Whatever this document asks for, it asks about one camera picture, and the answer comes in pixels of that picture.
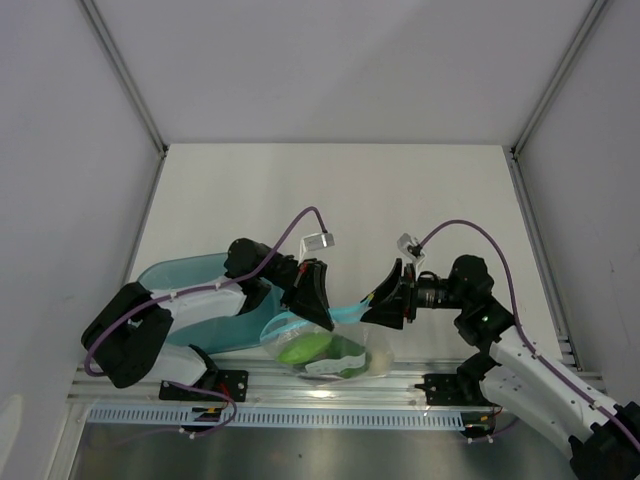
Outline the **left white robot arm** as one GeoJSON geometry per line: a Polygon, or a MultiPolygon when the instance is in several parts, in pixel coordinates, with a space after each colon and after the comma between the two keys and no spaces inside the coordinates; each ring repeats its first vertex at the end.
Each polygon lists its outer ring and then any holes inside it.
{"type": "Polygon", "coordinates": [[[162,262],[125,284],[81,336],[84,370],[124,389],[181,383],[197,400],[216,390],[210,354],[252,348],[280,310],[332,330],[325,262],[241,238],[222,254],[162,262]]]}

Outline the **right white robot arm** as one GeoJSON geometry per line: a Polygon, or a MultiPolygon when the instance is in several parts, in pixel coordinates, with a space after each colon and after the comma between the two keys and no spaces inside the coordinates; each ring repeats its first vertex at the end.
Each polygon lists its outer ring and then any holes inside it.
{"type": "Polygon", "coordinates": [[[510,411],[566,455],[579,479],[638,478],[638,404],[621,405],[538,349],[493,285],[477,256],[458,257],[446,278],[397,260],[361,320],[400,330],[420,309],[458,311],[454,325],[477,352],[456,370],[455,397],[510,411]]]}

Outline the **clear zip top bag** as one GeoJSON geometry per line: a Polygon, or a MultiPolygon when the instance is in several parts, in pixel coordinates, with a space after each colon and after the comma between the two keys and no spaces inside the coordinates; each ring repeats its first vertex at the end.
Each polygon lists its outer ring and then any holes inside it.
{"type": "Polygon", "coordinates": [[[349,381],[387,375],[395,360],[386,336],[363,323],[371,296],[331,308],[334,329],[326,330],[287,311],[272,318],[260,334],[264,351],[290,373],[315,382],[349,381]]]}

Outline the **green bell pepper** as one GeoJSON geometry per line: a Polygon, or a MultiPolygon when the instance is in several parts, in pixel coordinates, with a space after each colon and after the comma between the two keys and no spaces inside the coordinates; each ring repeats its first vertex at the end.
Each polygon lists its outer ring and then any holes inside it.
{"type": "Polygon", "coordinates": [[[330,361],[328,374],[350,379],[368,371],[371,353],[360,343],[343,336],[334,336],[326,350],[326,360],[330,361]]]}

